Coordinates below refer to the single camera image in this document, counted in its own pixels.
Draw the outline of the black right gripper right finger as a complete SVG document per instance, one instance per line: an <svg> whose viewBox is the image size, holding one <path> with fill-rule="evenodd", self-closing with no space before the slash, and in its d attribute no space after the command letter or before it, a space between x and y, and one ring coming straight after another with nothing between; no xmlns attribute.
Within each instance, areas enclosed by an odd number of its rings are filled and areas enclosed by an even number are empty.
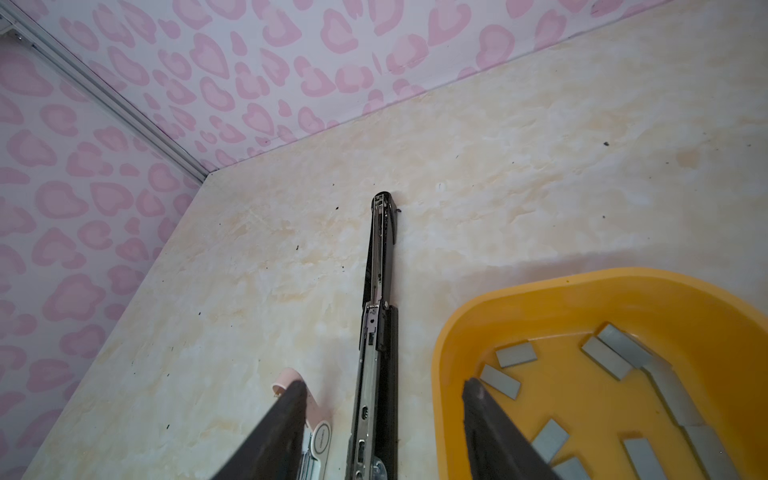
<svg viewBox="0 0 768 480"><path fill-rule="evenodd" d="M558 479L479 379L464 383L462 400L472 479Z"/></svg>

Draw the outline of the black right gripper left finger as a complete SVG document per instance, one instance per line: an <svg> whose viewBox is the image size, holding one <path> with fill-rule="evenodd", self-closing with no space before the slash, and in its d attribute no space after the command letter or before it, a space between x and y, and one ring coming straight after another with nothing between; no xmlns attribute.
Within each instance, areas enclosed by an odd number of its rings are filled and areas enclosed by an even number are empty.
<svg viewBox="0 0 768 480"><path fill-rule="evenodd" d="M296 479L307 394L303 381L292 382L212 479Z"/></svg>

